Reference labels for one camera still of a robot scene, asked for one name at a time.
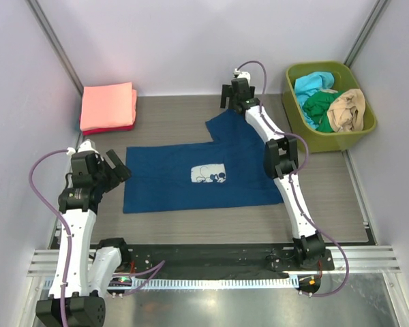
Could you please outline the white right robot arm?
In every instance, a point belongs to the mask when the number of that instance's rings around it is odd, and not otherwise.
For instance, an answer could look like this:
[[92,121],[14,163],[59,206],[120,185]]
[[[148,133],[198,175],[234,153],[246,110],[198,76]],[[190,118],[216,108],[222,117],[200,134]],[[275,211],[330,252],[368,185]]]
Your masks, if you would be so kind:
[[250,75],[236,71],[230,84],[222,86],[221,105],[243,115],[264,142],[264,171],[279,190],[288,212],[295,264],[303,270],[319,269],[326,247],[321,233],[312,225],[299,184],[297,139],[272,121],[254,91]]

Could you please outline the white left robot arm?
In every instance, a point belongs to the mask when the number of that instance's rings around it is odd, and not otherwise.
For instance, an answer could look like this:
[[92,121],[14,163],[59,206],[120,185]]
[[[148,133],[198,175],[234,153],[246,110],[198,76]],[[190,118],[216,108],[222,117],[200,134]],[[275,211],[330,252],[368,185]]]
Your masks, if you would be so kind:
[[48,298],[36,304],[36,317],[45,326],[103,326],[104,296],[114,272],[131,264],[123,238],[101,240],[93,257],[90,243],[98,206],[104,194],[132,175],[118,155],[109,150],[69,149],[71,172],[58,197],[58,207],[47,207],[61,222],[57,268]]

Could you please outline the blue Mickey Mouse t-shirt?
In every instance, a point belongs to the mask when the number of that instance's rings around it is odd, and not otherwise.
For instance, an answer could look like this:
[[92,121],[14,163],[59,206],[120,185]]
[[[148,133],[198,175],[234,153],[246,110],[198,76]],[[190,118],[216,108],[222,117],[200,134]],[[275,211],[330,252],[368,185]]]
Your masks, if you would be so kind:
[[264,143],[242,116],[207,121],[210,142],[127,148],[125,214],[280,204],[263,168]]

